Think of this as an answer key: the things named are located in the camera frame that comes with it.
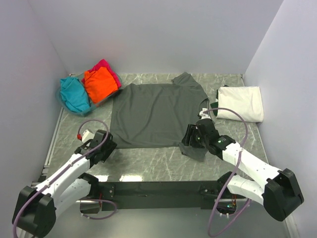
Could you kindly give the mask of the dark grey t shirt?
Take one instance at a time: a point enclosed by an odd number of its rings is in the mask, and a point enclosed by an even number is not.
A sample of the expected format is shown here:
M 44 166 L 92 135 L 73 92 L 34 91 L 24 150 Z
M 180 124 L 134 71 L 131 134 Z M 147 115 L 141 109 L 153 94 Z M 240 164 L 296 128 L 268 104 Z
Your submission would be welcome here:
M 110 132 L 119 149 L 178 147 L 202 162 L 207 150 L 185 146 L 189 124 L 198 121 L 208 96 L 188 73 L 171 83 L 129 84 L 113 100 Z

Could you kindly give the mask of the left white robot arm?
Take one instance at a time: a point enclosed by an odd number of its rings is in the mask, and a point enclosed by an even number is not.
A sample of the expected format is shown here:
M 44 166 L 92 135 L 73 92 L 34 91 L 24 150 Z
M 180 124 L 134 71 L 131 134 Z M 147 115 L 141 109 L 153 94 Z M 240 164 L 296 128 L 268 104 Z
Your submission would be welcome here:
M 110 132 L 98 130 L 52 176 L 35 187 L 24 187 L 12 217 L 13 236 L 16 238 L 17 230 L 21 229 L 44 238 L 57 218 L 76 201 L 83 198 L 102 203 L 103 191 L 99 179 L 87 171 L 104 162 L 116 146 Z

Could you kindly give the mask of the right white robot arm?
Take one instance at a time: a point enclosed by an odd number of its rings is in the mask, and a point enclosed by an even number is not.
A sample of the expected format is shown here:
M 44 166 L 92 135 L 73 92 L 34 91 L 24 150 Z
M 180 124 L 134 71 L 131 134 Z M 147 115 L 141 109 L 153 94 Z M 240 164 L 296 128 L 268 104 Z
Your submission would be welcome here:
M 227 172 L 217 180 L 216 190 L 208 192 L 213 197 L 245 197 L 261 204 L 277 221 L 284 221 L 304 203 L 297 178 L 290 169 L 273 167 L 243 149 L 231 137 L 220 135 L 211 119 L 189 124 L 182 144 L 190 149 L 207 149 L 248 176 L 243 178 Z

